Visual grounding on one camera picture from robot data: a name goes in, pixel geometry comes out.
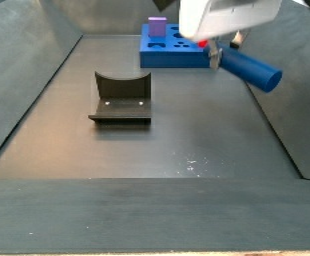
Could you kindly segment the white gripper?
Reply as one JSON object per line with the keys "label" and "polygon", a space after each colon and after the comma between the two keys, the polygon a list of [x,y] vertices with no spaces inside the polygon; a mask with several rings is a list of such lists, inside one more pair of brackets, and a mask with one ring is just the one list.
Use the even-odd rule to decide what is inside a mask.
{"label": "white gripper", "polygon": [[[235,32],[229,47],[239,49],[253,26],[276,17],[281,0],[180,0],[179,33],[193,41],[207,40]],[[220,65],[221,49],[208,41],[209,67]]]}

